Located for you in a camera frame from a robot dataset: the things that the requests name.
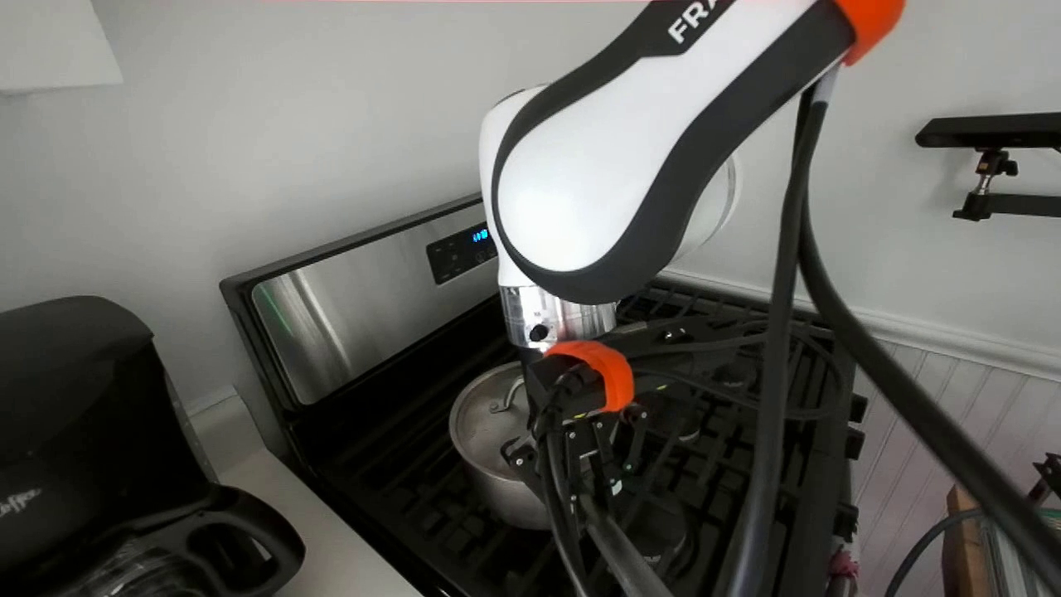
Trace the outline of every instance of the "stainless steel pot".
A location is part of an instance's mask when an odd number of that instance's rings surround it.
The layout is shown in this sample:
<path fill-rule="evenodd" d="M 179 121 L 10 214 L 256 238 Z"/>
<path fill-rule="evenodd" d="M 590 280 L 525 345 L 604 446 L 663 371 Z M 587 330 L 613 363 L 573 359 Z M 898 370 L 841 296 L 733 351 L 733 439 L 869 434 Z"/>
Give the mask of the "stainless steel pot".
<path fill-rule="evenodd" d="M 547 530 L 545 505 L 501 456 L 501 446 L 527 431 L 529 409 L 519 363 L 487 371 L 460 392 L 450 410 L 450 439 L 486 505 L 515 527 Z"/>

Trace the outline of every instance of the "black coffee maker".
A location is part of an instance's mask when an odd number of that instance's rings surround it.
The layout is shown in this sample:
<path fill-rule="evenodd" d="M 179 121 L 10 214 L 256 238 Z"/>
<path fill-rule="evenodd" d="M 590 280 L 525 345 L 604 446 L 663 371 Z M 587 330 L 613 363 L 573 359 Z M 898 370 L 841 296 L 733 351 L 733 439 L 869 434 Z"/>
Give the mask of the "black coffee maker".
<path fill-rule="evenodd" d="M 176 400 L 104 298 L 0 314 L 0 594 L 253 597 L 295 575 L 298 533 L 210 482 Z"/>

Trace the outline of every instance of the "orange band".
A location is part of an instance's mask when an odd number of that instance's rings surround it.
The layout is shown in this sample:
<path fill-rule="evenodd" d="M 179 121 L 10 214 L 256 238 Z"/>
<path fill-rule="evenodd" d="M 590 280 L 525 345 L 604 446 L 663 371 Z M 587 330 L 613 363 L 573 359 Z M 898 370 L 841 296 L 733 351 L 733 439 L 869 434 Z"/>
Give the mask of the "orange band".
<path fill-rule="evenodd" d="M 605 412 L 619 412 L 633 402 L 633 371 L 623 353 L 592 340 L 560 343 L 545 352 L 585 363 L 604 379 Z"/>
<path fill-rule="evenodd" d="M 904 0 L 835 0 L 855 30 L 855 45 L 843 64 L 851 66 L 891 31 L 903 14 Z"/>

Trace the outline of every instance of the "stove control panel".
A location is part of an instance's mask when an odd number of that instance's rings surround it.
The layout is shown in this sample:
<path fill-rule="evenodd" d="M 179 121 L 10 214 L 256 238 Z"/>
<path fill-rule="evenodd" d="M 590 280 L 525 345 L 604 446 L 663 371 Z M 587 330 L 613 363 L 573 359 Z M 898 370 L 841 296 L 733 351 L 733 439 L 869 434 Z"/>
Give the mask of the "stove control panel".
<path fill-rule="evenodd" d="M 431 263 L 435 283 L 446 283 L 497 256 L 498 248 L 486 222 L 428 245 L 428 262 Z"/>

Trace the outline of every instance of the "wall mount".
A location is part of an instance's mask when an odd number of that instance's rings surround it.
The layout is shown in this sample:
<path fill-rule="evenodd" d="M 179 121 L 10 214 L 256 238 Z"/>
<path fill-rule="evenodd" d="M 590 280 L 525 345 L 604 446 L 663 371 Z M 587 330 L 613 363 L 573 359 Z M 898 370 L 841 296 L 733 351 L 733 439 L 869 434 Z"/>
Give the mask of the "wall mount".
<path fill-rule="evenodd" d="M 973 147 L 980 180 L 954 216 L 978 222 L 992 213 L 1061 217 L 1061 196 L 991 192 L 995 176 L 1016 176 L 1012 147 L 1061 152 L 1061 112 L 934 118 L 915 137 L 923 147 Z"/>

